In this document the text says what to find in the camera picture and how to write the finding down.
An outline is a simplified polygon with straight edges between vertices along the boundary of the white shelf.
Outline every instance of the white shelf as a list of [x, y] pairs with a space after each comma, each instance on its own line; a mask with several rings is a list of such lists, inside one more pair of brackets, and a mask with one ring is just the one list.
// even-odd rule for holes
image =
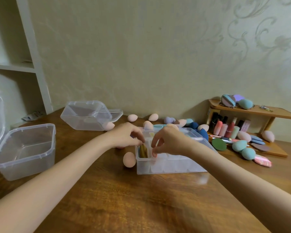
[[0, 70], [35, 73], [32, 63], [0, 63]]

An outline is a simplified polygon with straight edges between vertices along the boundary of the clear plastic box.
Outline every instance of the clear plastic box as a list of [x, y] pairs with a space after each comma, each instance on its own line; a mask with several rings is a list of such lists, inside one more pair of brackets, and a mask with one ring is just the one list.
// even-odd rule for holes
[[60, 117], [75, 130], [103, 131], [105, 124], [122, 115], [121, 109], [109, 110], [100, 101], [70, 101]]
[[[199, 133], [191, 128], [181, 128], [186, 136], [191, 137], [206, 145], [213, 151], [217, 152], [210, 143], [203, 138]], [[163, 173], [184, 173], [184, 172], [207, 172], [202, 166], [195, 161], [182, 155], [171, 155], [167, 153], [158, 154], [156, 158], [152, 156], [151, 142], [153, 136], [158, 131], [143, 131], [145, 137], [145, 146], [147, 148], [148, 158], [140, 158], [139, 147], [135, 147], [135, 154], [137, 160], [137, 174], [163, 174]]]
[[0, 96], [0, 172], [9, 181], [43, 172], [54, 165], [56, 128], [41, 124], [5, 127], [4, 103]]

